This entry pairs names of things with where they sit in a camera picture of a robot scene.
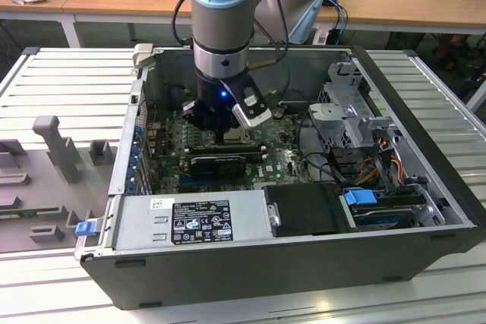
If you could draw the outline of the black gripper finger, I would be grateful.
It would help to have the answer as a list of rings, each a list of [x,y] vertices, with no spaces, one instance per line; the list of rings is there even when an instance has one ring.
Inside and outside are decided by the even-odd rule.
[[[226,132],[223,110],[202,100],[186,102],[182,107],[182,117],[202,131],[212,131],[216,144],[224,144]]]

